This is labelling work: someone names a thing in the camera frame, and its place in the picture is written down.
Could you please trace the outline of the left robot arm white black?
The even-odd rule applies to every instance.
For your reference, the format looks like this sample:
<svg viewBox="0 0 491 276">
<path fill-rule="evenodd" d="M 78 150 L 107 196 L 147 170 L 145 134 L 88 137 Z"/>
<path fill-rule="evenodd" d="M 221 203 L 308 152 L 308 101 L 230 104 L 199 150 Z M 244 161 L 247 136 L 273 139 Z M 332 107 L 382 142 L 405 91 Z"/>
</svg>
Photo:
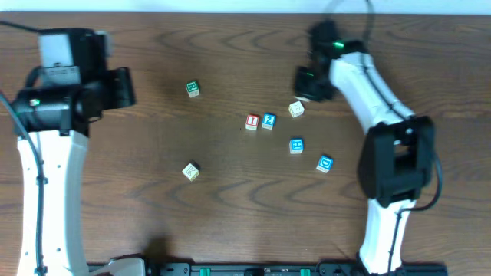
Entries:
<svg viewBox="0 0 491 276">
<path fill-rule="evenodd" d="M 135 103 L 127 67 L 109 69 L 109 35 L 89 28 L 38 32 L 41 64 L 8 105 L 24 181 L 20 275 L 88 275 L 81 183 L 90 125 Z"/>
</svg>

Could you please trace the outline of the cream wooden block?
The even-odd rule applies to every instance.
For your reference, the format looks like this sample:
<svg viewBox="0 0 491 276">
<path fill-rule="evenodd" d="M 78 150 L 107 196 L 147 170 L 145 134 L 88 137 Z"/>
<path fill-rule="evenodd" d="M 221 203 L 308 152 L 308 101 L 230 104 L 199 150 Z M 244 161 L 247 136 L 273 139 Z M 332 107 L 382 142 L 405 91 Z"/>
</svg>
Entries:
<svg viewBox="0 0 491 276">
<path fill-rule="evenodd" d="M 300 100 L 291 103 L 288 106 L 288 111 L 293 118 L 301 116 L 305 112 L 305 108 Z"/>
</svg>

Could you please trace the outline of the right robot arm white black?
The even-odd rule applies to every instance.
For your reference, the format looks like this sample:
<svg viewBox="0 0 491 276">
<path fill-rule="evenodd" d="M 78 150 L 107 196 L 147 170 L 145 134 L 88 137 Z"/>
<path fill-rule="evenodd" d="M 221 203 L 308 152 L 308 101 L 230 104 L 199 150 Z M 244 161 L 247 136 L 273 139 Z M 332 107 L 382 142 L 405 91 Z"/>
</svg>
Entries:
<svg viewBox="0 0 491 276">
<path fill-rule="evenodd" d="M 412 212 L 425 212 L 443 186 L 428 116 L 406 107 L 379 75 L 362 40 L 343 39 L 325 20 L 308 32 L 310 64 L 295 72 L 294 95 L 322 102 L 340 92 L 364 132 L 357 176 L 367 197 L 364 240 L 353 263 L 318 265 L 320 275 L 445 275 L 442 264 L 404 264 L 400 251 Z"/>
</svg>

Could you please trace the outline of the blue number 2 block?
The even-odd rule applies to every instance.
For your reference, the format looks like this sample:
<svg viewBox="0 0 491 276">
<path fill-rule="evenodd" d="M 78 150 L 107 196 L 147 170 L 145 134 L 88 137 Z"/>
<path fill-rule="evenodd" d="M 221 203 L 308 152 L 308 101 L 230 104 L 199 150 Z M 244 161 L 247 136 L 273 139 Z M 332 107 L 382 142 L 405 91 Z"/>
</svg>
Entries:
<svg viewBox="0 0 491 276">
<path fill-rule="evenodd" d="M 275 125 L 276 115 L 271 113 L 265 113 L 262 118 L 262 128 L 272 130 Z"/>
</svg>

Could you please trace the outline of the red letter I block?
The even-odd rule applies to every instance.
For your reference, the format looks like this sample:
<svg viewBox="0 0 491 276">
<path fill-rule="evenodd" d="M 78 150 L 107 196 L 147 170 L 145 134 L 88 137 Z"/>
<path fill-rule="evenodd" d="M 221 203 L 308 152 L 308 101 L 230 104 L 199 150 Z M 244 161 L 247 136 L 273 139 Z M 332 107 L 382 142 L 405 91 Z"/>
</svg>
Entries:
<svg viewBox="0 0 491 276">
<path fill-rule="evenodd" d="M 247 130 L 256 131 L 259 125 L 259 121 L 260 121 L 260 116 L 255 114 L 249 114 L 246 117 L 245 128 Z"/>
</svg>

